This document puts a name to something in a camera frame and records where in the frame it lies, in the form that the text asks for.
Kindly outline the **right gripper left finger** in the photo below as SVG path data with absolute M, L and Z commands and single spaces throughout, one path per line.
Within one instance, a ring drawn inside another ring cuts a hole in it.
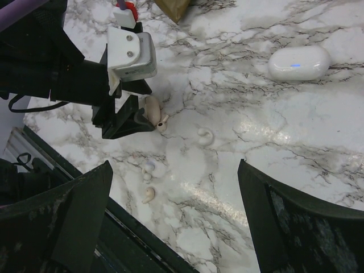
M 89 272 L 113 170 L 66 183 L 1 161 L 1 271 Z

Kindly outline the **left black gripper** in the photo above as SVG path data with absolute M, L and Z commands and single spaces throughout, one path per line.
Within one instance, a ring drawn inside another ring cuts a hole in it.
M 134 28 L 116 28 L 135 34 L 145 32 L 141 22 L 136 23 Z M 138 95 L 152 93 L 146 83 L 147 78 L 120 81 L 110 95 L 107 44 L 100 62 L 96 63 L 84 58 L 62 28 L 52 31 L 50 37 L 60 51 L 52 78 L 51 100 L 90 105 L 92 124 L 102 130 L 104 139 L 155 130 L 155 126 L 144 116 L 144 108 L 139 107 Z

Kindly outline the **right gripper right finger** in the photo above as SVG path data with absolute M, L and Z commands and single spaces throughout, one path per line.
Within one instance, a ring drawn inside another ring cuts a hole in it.
M 285 185 L 245 160 L 238 182 L 261 272 L 363 272 L 363 211 Z

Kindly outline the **beige earbud charging case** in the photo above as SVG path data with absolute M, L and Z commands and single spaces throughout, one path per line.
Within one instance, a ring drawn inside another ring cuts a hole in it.
M 144 100 L 144 109 L 146 111 L 147 119 L 156 126 L 162 117 L 158 99 L 153 96 L 146 97 Z

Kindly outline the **beige stem earbud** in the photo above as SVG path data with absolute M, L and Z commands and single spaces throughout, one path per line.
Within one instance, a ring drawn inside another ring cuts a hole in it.
M 167 129 L 167 120 L 169 119 L 169 115 L 165 115 L 165 117 L 157 124 L 156 128 L 158 132 L 163 133 Z

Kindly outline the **white earbud charging case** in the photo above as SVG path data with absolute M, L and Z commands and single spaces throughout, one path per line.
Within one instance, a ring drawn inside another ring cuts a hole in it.
M 268 61 L 270 76 L 279 81 L 317 80 L 331 64 L 329 52 L 318 45 L 282 48 Z

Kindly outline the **beige hook earbud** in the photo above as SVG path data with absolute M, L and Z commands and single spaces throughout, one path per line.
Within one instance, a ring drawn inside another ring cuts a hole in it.
M 148 187 L 145 189 L 144 192 L 144 199 L 142 200 L 142 204 L 148 204 L 150 201 L 152 201 L 155 198 L 155 190 L 153 187 Z

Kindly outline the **white hook earbud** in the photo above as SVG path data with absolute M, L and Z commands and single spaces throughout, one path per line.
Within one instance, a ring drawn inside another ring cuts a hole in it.
M 213 132 L 207 128 L 199 128 L 197 131 L 197 135 L 200 137 L 198 143 L 201 146 L 209 146 L 214 141 Z

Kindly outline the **blue brown chips bag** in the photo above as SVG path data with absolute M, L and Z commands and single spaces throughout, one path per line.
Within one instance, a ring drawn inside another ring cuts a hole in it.
M 154 2 L 171 21 L 178 24 L 184 16 L 191 0 L 154 0 Z

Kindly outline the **aluminium rail frame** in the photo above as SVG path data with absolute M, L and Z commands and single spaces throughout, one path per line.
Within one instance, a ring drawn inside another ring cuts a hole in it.
M 37 152 L 30 137 L 21 128 L 13 127 L 5 146 L 3 158 L 10 162 L 16 162 L 20 154 L 28 153 L 33 159 L 37 156 Z

